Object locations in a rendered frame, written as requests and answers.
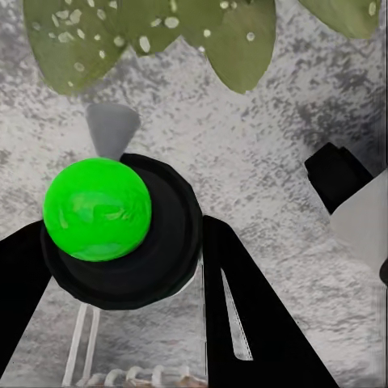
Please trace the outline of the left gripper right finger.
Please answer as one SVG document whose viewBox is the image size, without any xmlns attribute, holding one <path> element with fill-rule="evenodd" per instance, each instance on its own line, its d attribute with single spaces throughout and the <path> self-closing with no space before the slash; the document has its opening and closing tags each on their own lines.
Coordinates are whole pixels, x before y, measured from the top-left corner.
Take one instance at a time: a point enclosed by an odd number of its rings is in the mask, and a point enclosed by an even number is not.
<svg viewBox="0 0 388 388">
<path fill-rule="evenodd" d="M 209 388 L 339 388 L 235 231 L 208 215 L 202 259 Z M 234 355 L 222 269 L 252 361 Z"/>
</svg>

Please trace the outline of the insectifuge atomizer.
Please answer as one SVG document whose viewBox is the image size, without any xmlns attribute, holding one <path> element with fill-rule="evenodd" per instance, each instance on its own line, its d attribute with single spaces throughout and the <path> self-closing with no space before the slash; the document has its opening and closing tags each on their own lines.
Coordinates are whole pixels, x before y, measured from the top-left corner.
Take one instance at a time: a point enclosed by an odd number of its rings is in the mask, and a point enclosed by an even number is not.
<svg viewBox="0 0 388 388">
<path fill-rule="evenodd" d="M 40 239 L 44 262 L 72 297 L 101 310 L 138 310 L 189 286 L 202 259 L 203 212 L 165 162 L 126 154 L 136 111 L 90 104 L 98 158 L 66 167 L 49 185 Z"/>
</svg>

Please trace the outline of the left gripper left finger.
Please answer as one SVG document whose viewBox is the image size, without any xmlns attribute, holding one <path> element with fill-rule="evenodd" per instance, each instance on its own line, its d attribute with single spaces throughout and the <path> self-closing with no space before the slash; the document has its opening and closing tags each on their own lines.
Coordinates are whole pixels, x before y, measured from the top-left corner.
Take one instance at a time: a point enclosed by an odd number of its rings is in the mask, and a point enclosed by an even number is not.
<svg viewBox="0 0 388 388">
<path fill-rule="evenodd" d="M 53 276 L 44 262 L 42 222 L 0 241 L 0 377 Z"/>
</svg>

